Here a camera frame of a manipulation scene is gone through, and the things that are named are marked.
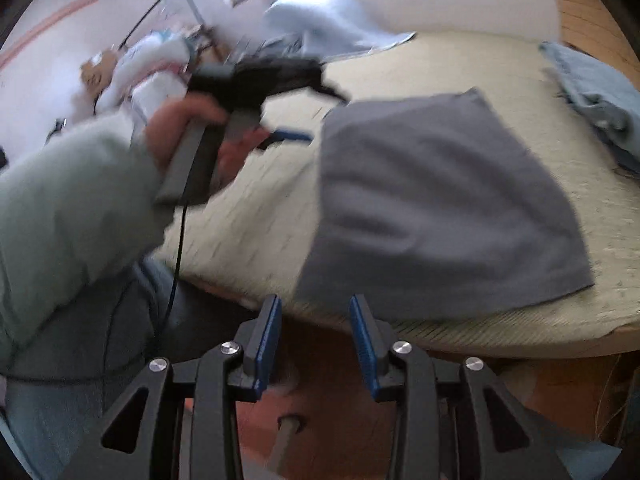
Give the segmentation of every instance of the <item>light green sleeve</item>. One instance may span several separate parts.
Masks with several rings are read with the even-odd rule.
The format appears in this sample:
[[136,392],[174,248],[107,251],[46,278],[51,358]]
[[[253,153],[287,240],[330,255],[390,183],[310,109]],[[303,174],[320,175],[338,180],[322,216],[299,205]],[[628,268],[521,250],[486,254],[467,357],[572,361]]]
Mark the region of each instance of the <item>light green sleeve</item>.
[[112,131],[66,134],[0,173],[0,362],[58,306],[162,244],[173,211],[144,145]]

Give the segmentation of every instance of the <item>black wire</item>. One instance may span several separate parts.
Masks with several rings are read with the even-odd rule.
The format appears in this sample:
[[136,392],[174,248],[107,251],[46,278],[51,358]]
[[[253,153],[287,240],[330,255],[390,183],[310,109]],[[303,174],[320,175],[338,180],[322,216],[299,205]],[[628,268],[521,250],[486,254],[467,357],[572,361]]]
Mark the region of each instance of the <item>black wire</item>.
[[107,326],[107,333],[104,336],[104,351],[102,352],[102,379],[101,379],[102,399],[100,400],[100,406],[101,406],[103,415],[106,408],[106,400],[107,400],[106,394],[105,394],[107,381],[106,381],[106,378],[104,377],[104,374],[107,372],[107,359],[109,357],[109,346],[110,346],[109,343],[111,342],[111,331],[113,330],[113,325],[116,319],[116,312],[118,311],[119,306],[124,302],[124,296],[129,291],[133,283],[134,283],[133,280],[127,283],[124,290],[120,294],[120,297],[118,298],[118,302],[115,304],[115,306],[113,307],[113,310],[111,311],[111,316],[109,318],[109,325]]
[[127,40],[133,35],[133,33],[136,31],[136,29],[140,26],[140,23],[145,21],[145,18],[151,13],[152,10],[154,10],[156,8],[156,6],[161,2],[162,0],[156,0],[156,2],[149,7],[148,11],[144,13],[144,15],[142,16],[142,18],[140,18],[139,22],[136,23],[135,27],[133,27],[131,29],[131,32],[129,34],[127,34],[127,37],[122,41],[122,43],[120,44],[120,46],[118,47],[118,50],[122,50],[122,48],[127,44]]
[[[156,335],[154,336],[151,345],[148,348],[145,348],[143,351],[134,355],[131,359],[125,362],[123,365],[117,366],[103,372],[99,375],[94,376],[85,376],[85,377],[29,377],[18,374],[12,374],[7,372],[6,370],[0,369],[0,376],[3,376],[7,381],[14,381],[16,383],[27,383],[27,384],[39,384],[41,386],[79,386],[81,384],[90,384],[95,383],[95,381],[104,381],[110,378],[117,377],[125,370],[127,370],[132,364],[137,362],[140,358],[144,358],[151,351],[155,351],[158,348],[158,343],[162,332],[166,328],[169,317],[171,316],[171,311],[174,308],[174,300],[175,293],[178,288],[178,276],[180,273],[180,262],[182,260],[182,246],[184,245],[184,224],[186,222],[187,217],[187,208],[183,208],[182,210],[182,221],[180,223],[180,239],[178,241],[178,254],[175,259],[175,270],[174,270],[174,281],[171,286],[171,294],[169,295],[169,301],[167,302],[166,311],[164,313],[164,317],[162,318],[162,323],[160,324],[159,329],[156,331]],[[109,323],[109,327],[107,328],[107,337],[110,335],[111,326],[113,324],[113,317],[116,314],[117,309],[114,308],[111,312],[111,319]],[[105,341],[105,355],[106,355],[106,347],[108,345],[108,338]]]

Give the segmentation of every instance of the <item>beige mattress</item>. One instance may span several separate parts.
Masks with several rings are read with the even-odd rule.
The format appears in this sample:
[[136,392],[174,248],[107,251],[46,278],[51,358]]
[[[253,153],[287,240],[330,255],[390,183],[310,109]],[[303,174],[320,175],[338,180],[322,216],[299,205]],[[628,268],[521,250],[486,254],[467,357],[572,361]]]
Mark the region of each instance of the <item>beige mattress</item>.
[[[468,32],[419,34],[407,44],[328,67],[354,99],[404,98],[478,87],[573,203],[596,285],[553,303],[464,321],[396,322],[425,348],[508,357],[587,356],[640,348],[640,188],[615,169],[586,122],[545,74],[537,45]],[[271,100],[267,122],[312,129],[333,103],[308,92]],[[318,145],[252,155],[238,179],[187,216],[182,275],[246,304],[279,294],[286,312],[348,330],[345,319],[294,300],[318,225]],[[177,252],[172,226],[158,257]]]

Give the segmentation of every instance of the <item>hand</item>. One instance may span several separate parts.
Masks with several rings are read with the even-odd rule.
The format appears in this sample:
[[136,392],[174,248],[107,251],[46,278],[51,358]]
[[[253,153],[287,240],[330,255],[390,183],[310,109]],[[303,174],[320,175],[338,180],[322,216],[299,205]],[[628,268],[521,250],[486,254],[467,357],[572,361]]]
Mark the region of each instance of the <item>hand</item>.
[[[227,113],[215,99],[206,94],[192,92],[184,99],[171,99],[153,114],[145,129],[146,145],[161,171],[169,166],[180,144],[187,124],[192,119],[223,124]],[[218,150],[218,172],[225,182],[231,182],[242,170],[244,162],[269,133],[264,128],[248,131],[235,142],[224,141]]]

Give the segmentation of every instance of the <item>floor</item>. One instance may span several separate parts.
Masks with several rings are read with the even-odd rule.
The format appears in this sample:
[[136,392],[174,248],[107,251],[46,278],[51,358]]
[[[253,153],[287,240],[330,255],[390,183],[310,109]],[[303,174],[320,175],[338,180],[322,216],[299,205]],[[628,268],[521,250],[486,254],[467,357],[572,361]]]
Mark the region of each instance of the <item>floor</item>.
[[[265,463],[276,434],[277,419],[287,413],[303,415],[308,425],[297,435],[287,455],[286,478],[308,480],[373,480],[386,475],[395,413],[390,404],[376,404],[364,387],[351,339],[288,320],[283,332],[300,369],[299,389],[287,397],[266,393],[258,404],[238,404],[243,452]],[[636,356],[616,364],[616,356],[581,360],[545,360],[530,365],[536,384],[527,407],[563,428],[593,439],[602,396],[598,431],[623,402],[617,385],[638,364]],[[509,362],[492,362],[495,370]],[[606,394],[604,385],[614,366]],[[615,438],[617,421],[604,438]]]

